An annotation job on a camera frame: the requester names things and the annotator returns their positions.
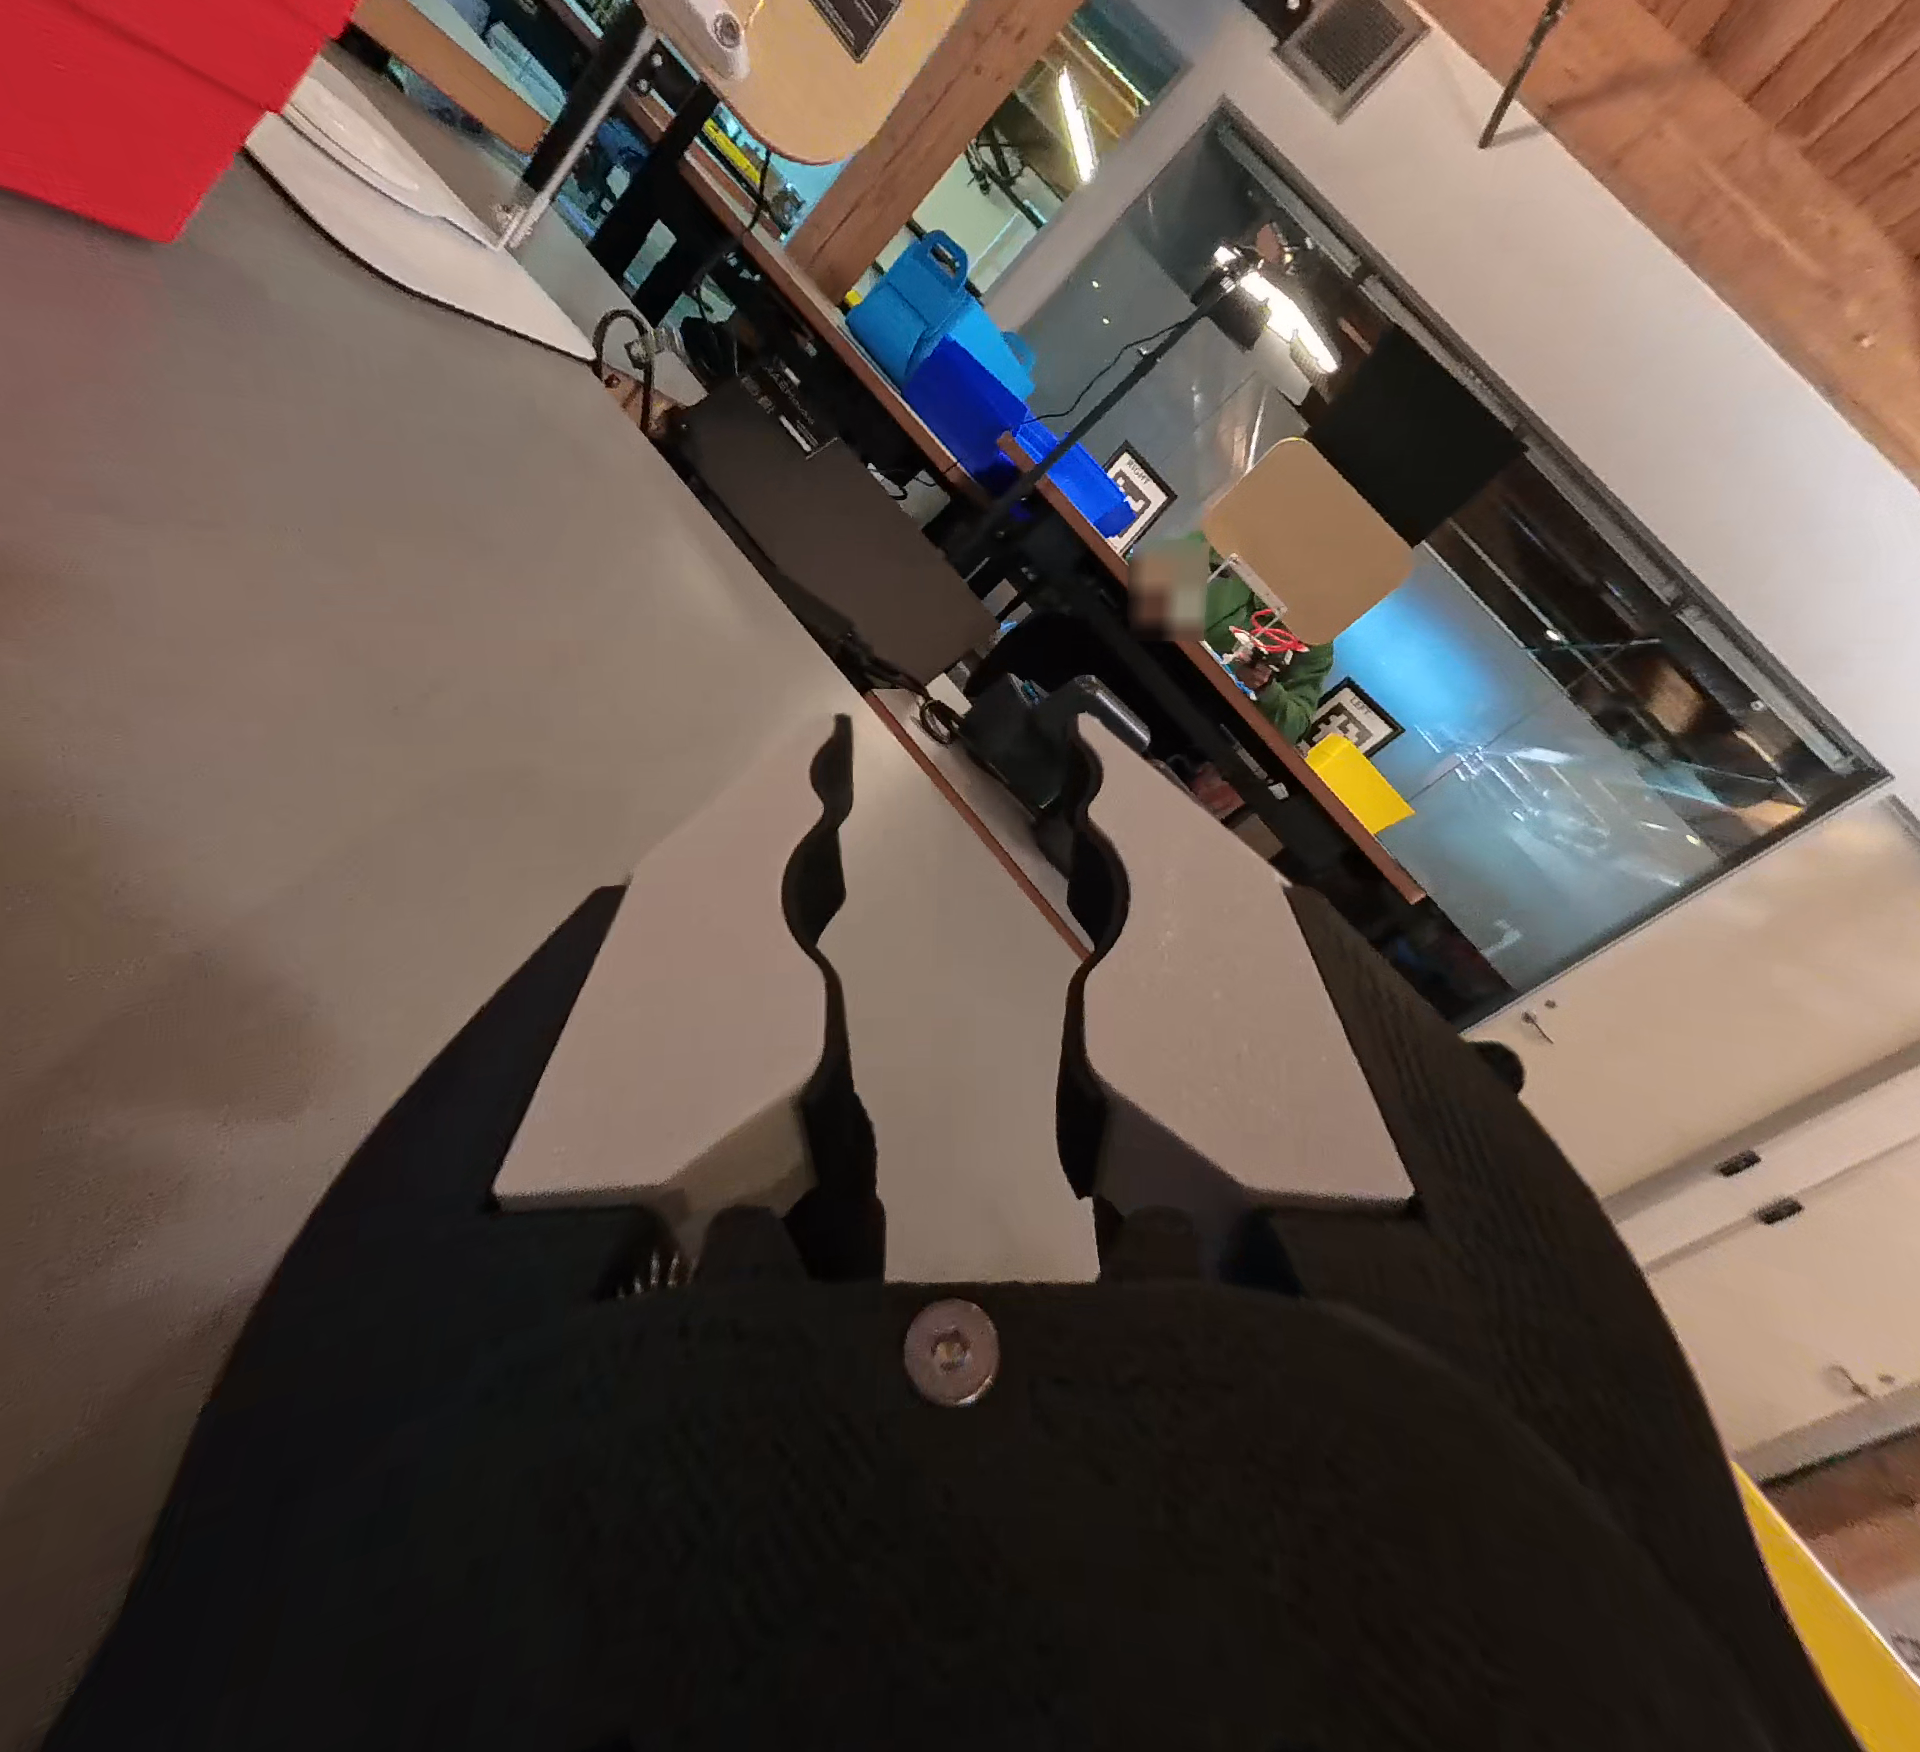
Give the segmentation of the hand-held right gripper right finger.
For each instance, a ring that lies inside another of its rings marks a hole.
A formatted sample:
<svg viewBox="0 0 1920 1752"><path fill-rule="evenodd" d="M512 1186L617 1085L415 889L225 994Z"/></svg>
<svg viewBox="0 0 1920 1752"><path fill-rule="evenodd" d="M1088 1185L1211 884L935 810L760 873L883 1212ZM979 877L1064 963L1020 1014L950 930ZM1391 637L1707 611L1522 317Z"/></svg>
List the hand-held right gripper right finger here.
<svg viewBox="0 0 1920 1752"><path fill-rule="evenodd" d="M1098 1260L1168 1213L1203 1269L1272 1213L1409 1217L1414 1185L1294 888L1094 716L1072 721L1057 1145Z"/></svg>

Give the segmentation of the red plastic bin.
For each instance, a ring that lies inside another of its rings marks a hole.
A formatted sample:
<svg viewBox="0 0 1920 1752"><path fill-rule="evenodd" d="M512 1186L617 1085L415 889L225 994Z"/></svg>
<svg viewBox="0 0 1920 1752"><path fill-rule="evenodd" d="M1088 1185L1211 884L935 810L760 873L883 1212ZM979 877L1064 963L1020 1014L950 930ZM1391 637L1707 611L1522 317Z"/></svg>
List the red plastic bin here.
<svg viewBox="0 0 1920 1752"><path fill-rule="evenodd" d="M2 190L175 239L362 0L2 0Z"/></svg>

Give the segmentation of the framed black white tag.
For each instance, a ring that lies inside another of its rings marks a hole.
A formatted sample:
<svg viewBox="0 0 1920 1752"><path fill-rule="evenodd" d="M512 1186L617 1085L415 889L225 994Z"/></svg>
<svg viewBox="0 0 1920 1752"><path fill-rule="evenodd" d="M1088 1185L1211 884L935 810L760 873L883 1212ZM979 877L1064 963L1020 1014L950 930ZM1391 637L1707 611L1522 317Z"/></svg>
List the framed black white tag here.
<svg viewBox="0 0 1920 1752"><path fill-rule="evenodd" d="M1115 551L1129 554L1173 502L1177 491L1133 443L1115 448L1107 459L1107 477L1127 499L1127 520L1104 531L1104 538Z"/></svg>
<svg viewBox="0 0 1920 1752"><path fill-rule="evenodd" d="M1331 685L1324 701L1316 705L1300 749L1307 753L1330 737L1340 737L1357 749L1357 753L1373 760L1403 736L1398 720L1393 720L1361 685L1343 678Z"/></svg>

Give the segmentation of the black light stand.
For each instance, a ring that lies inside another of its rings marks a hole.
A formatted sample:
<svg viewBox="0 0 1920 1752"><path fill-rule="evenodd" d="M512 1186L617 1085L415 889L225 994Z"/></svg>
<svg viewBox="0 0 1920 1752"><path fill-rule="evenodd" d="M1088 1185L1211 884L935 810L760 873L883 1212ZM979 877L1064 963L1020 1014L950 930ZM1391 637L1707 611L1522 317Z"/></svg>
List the black light stand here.
<svg viewBox="0 0 1920 1752"><path fill-rule="evenodd" d="M1217 258L1213 269L1207 274L1200 297L1193 300L1193 309L1185 312L1177 324L1172 324L1164 333L1139 342L1139 358L1133 361L1133 366L1104 396L1098 396L1090 408L1081 420L1076 420L1069 429L1032 467L1021 469L1006 491L993 496L993 502L979 511L962 531L955 535L955 539L947 546L950 563L961 572L967 572L979 559L996 551L996 546L1006 542L1010 538L1010 527L1020 523L1021 508L1029 504L1029 499L1069 456L1069 452L1082 443L1082 437L1107 417L1107 411L1115 408L1127 396L1132 396L1137 384L1147 383L1153 372L1159 372L1159 366L1185 342L1193 329L1208 324L1230 300L1255 300L1255 332L1259 332L1268 312L1262 309L1262 297L1251 293L1250 285L1255 280L1276 285L1283 274L1287 254L1290 247L1283 242L1271 239L1259 245L1230 245L1228 257Z"/></svg>

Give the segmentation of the long wooden table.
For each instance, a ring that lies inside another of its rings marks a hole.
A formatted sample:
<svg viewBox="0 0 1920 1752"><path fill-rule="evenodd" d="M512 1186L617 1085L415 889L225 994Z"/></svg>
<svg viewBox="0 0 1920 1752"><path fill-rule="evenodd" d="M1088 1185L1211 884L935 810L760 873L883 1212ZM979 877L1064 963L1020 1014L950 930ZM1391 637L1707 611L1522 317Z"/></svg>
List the long wooden table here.
<svg viewBox="0 0 1920 1752"><path fill-rule="evenodd" d="M856 401L873 408L875 417L902 436L911 448L915 459L962 504L981 511L986 491L970 477L970 473L947 452L947 443L922 421L922 417L905 401L899 384L889 379L875 358L856 342L838 300L824 293L799 262L782 245L770 230L750 230L752 213L750 193L727 174L727 167L712 154L703 139L695 139L692 148L681 156L681 174L691 193L712 213L725 239L739 239L739 258L752 269L763 289L782 301L782 321L795 332L806 332L806 361L807 368L819 368L824 358L838 361L838 372L844 383L859 384Z"/></svg>
<svg viewBox="0 0 1920 1752"><path fill-rule="evenodd" d="M1016 504L1029 499L1045 499L1045 504L1064 520L1064 527L1086 546L1086 556L1097 562L1109 580L1129 590L1133 582L1133 566L1129 559L1104 539L1097 527L1077 511L1069 494L1058 491L1049 476L1038 476L1034 463L1014 433L1004 433L997 447L1016 464L1029 488L1009 487L1006 494L1016 496ZM1236 733L1251 745L1251 757L1272 765L1283 781L1314 804L1326 813L1326 823L1336 827L1357 852L1361 852L1374 872L1409 903L1422 903L1427 896L1421 881L1381 844L1374 831L1346 804L1346 798L1322 778L1307 762L1306 750L1294 745L1287 733L1266 716L1256 697L1240 686L1236 673L1223 657L1200 638L1187 634L1159 634L1159 638L1183 653L1187 671L1195 678L1207 678L1207 686L1228 712L1217 713L1223 730Z"/></svg>

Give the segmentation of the white round disc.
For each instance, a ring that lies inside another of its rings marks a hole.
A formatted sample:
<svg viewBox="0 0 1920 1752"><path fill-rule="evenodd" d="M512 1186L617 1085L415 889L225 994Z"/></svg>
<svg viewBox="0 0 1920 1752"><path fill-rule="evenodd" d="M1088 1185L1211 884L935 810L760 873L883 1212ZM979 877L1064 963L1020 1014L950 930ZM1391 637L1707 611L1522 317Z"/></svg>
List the white round disc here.
<svg viewBox="0 0 1920 1752"><path fill-rule="evenodd" d="M278 119L383 198L430 218L445 215L441 177L326 58L302 75Z"/></svg>

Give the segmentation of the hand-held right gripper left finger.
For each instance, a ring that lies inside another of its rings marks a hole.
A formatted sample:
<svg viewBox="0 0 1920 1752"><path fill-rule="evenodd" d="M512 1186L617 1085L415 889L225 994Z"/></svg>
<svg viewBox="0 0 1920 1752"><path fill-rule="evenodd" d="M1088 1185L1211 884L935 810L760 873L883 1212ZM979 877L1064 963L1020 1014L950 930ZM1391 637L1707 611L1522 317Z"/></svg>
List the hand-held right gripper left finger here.
<svg viewBox="0 0 1920 1752"><path fill-rule="evenodd" d="M824 936L848 900L852 721L778 737L627 879L493 1182L512 1212L653 1212L684 1260L767 1208L827 1281L883 1269L877 1133Z"/></svg>

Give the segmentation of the white cabinet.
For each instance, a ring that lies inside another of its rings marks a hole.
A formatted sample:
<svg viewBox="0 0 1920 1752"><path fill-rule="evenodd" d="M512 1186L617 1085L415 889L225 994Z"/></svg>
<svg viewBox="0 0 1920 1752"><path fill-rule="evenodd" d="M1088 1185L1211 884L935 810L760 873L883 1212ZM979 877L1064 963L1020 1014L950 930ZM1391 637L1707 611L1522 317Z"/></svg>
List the white cabinet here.
<svg viewBox="0 0 1920 1752"><path fill-rule="evenodd" d="M1918 1426L1918 813L1847 804L1477 1037L1603 1197L1726 1446Z"/></svg>

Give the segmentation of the black equipment case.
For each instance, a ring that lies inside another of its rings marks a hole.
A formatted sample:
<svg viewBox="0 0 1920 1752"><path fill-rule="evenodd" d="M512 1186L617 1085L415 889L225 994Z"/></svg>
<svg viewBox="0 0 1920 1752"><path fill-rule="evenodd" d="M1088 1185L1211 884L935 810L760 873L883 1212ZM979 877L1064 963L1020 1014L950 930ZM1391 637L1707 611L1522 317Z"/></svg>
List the black equipment case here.
<svg viewBox="0 0 1920 1752"><path fill-rule="evenodd" d="M834 653L927 685L996 623L848 443L802 447L729 379L667 420L664 455L790 610Z"/></svg>

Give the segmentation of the yellow plastic bin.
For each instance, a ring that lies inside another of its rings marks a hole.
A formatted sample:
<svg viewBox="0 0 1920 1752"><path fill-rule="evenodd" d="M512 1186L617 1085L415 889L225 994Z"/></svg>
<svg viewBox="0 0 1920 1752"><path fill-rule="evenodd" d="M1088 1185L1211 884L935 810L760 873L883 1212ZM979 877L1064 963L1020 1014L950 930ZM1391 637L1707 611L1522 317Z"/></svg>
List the yellow plastic bin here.
<svg viewBox="0 0 1920 1752"><path fill-rule="evenodd" d="M1343 733L1318 737L1306 762L1370 837L1411 817L1403 794Z"/></svg>
<svg viewBox="0 0 1920 1752"><path fill-rule="evenodd" d="M1918 1748L1918 1674L1731 1462L1762 1567L1826 1695L1861 1748Z"/></svg>

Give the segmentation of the blue plastic bin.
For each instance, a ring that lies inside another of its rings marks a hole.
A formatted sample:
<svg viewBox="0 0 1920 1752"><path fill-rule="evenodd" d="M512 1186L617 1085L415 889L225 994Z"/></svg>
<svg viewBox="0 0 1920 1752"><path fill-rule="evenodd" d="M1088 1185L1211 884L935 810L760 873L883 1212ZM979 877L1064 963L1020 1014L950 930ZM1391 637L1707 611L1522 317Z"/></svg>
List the blue plastic bin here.
<svg viewBox="0 0 1920 1752"><path fill-rule="evenodd" d="M905 383L902 397L970 476L1004 463L1004 436L1034 421L1026 401L990 372L967 348L941 336Z"/></svg>
<svg viewBox="0 0 1920 1752"><path fill-rule="evenodd" d="M1026 420L1010 436L1032 464L1045 464L1045 484L1061 491L1097 535L1115 542L1132 528L1137 508L1086 443L1061 443L1042 420Z"/></svg>

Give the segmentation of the wooden post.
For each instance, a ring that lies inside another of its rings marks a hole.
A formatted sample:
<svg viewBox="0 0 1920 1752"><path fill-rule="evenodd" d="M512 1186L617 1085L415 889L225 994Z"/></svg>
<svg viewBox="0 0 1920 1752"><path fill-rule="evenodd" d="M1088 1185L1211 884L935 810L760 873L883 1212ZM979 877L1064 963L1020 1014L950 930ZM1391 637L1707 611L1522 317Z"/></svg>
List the wooden post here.
<svg viewBox="0 0 1920 1752"><path fill-rule="evenodd" d="M844 300L1082 3L965 5L875 139L848 156L786 239L786 250L824 293Z"/></svg>

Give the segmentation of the grey air vent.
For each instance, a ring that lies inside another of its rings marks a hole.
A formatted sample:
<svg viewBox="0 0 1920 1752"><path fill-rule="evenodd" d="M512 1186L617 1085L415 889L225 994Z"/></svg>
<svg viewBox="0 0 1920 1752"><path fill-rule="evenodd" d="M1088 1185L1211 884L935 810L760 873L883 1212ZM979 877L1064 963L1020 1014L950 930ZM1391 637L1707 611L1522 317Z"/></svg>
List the grey air vent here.
<svg viewBox="0 0 1920 1752"><path fill-rule="evenodd" d="M1316 0L1276 58L1334 123L1346 119L1426 36L1409 0Z"/></svg>

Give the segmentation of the black rounded case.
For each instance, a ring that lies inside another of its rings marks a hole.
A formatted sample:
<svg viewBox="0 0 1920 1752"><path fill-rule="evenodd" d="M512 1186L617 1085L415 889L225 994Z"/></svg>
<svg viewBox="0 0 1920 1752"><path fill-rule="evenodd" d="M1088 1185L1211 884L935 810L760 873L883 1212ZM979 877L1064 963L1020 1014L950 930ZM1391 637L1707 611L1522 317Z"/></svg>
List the black rounded case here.
<svg viewBox="0 0 1920 1752"><path fill-rule="evenodd" d="M1064 685L1049 690L1041 705L1041 726L1061 742L1077 736L1082 720L1113 733L1137 757L1147 757L1153 749L1156 736L1149 724L1094 673L1069 675Z"/></svg>
<svg viewBox="0 0 1920 1752"><path fill-rule="evenodd" d="M1045 702L1072 678L1069 630L1072 623L1058 611L1021 617L973 665L962 686L962 749L1029 816L1053 806L1068 784L1064 713L1045 712Z"/></svg>

